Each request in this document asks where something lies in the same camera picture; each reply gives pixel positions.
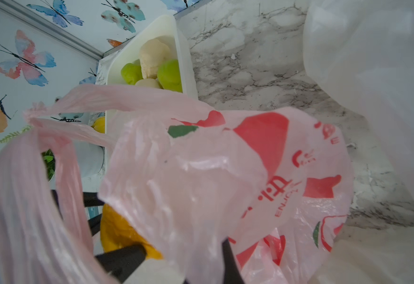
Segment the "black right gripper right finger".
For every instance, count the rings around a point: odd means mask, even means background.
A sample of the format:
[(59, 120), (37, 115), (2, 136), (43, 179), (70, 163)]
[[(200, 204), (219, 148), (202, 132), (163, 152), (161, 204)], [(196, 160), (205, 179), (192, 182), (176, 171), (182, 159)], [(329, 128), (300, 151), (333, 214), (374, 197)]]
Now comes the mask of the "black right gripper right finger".
[(225, 265), (223, 284), (244, 284), (228, 239), (222, 243), (222, 252)]

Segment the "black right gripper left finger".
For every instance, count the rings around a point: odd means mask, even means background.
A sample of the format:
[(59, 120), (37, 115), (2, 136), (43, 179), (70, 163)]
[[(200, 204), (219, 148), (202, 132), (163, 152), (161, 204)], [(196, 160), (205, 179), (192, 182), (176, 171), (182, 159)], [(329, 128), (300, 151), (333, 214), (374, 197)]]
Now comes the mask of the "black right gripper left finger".
[(146, 257), (147, 252), (141, 244), (95, 256), (105, 271), (119, 282), (125, 282), (144, 263)]

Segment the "yellow orange fruit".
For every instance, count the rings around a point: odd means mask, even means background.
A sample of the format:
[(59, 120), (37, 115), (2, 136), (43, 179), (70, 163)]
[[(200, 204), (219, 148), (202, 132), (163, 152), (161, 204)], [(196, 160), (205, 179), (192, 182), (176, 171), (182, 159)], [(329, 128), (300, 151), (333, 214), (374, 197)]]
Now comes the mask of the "yellow orange fruit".
[(108, 204), (102, 210), (100, 242), (105, 253), (139, 244), (144, 247), (147, 259), (163, 259), (163, 255)]

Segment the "pink apple print plastic bag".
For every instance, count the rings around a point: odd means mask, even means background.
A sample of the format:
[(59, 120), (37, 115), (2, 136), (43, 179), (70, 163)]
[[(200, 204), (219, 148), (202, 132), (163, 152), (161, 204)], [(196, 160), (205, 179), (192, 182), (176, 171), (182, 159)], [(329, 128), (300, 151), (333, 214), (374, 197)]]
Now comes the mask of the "pink apple print plastic bag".
[[(353, 196), (340, 129), (303, 111), (216, 111), (185, 94), (81, 85), (23, 114), (112, 140), (101, 201), (191, 284), (219, 284), (228, 239), (247, 284), (305, 284), (327, 259)], [(0, 284), (113, 284), (93, 255), (83, 189), (0, 194)]]

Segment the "white cartoon print plastic bag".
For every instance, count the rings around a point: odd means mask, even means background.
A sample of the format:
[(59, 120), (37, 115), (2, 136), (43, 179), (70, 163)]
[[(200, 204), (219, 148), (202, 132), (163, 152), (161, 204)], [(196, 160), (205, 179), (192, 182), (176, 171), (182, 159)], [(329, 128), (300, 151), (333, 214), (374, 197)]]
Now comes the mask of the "white cartoon print plastic bag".
[(414, 199), (414, 1), (311, 1), (305, 71), (366, 118)]

